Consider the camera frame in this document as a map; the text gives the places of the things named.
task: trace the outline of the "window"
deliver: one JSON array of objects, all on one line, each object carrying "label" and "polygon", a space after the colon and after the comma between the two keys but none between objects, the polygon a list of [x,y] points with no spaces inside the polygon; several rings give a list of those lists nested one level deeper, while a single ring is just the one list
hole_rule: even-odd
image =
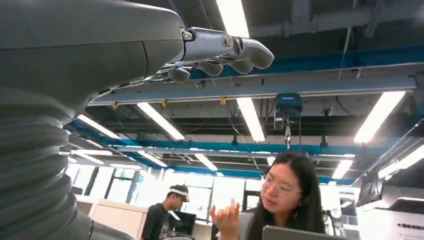
[{"label": "window", "polygon": [[119,178],[113,179],[107,199],[115,202],[125,203],[130,191],[131,182],[131,180],[123,180]]},{"label": "window", "polygon": [[246,179],[246,190],[247,191],[261,191],[262,182],[261,180]]},{"label": "window", "polygon": [[259,197],[258,196],[248,195],[247,196],[247,203],[246,203],[247,204],[246,210],[256,208],[258,206],[258,203],[259,203]]},{"label": "window", "polygon": [[98,169],[97,177],[90,192],[90,197],[96,199],[104,199],[106,190],[108,189],[114,169],[112,167],[102,166]]},{"label": "window", "polygon": [[173,185],[186,185],[190,202],[185,202],[181,211],[195,214],[196,218],[200,220],[208,219],[209,203],[214,185],[213,176],[166,172],[163,182],[167,186],[166,191]]},{"label": "window", "polygon": [[117,168],[114,176],[117,178],[132,179],[135,172],[136,170],[133,169]]},{"label": "window", "polygon": [[243,204],[243,194],[245,192],[245,180],[231,177],[215,177],[213,185],[212,204],[217,209],[228,206],[231,199],[240,203],[240,210]]},{"label": "window", "polygon": [[210,188],[189,186],[188,197],[190,202],[185,202],[182,205],[181,212],[195,214],[198,219],[208,219],[211,191]]},{"label": "window", "polygon": [[83,194],[92,178],[94,168],[94,166],[90,165],[80,165],[78,174],[73,181],[73,186],[82,189]]},{"label": "window", "polygon": [[126,203],[136,171],[133,169],[116,168],[113,172],[113,176],[110,179],[112,184],[109,191],[106,190],[105,196],[108,200]]},{"label": "window", "polygon": [[70,183],[74,185],[75,178],[77,177],[78,170],[80,169],[79,164],[69,164],[67,166],[65,174],[70,177]]}]

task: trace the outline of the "robotic arm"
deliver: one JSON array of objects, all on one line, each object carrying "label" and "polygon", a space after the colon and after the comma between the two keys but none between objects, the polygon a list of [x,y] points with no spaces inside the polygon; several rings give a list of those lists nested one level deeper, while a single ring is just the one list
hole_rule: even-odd
[{"label": "robotic arm", "polygon": [[2,0],[0,15],[0,239],[131,240],[77,210],[62,126],[116,88],[274,59],[256,40],[124,0]]}]

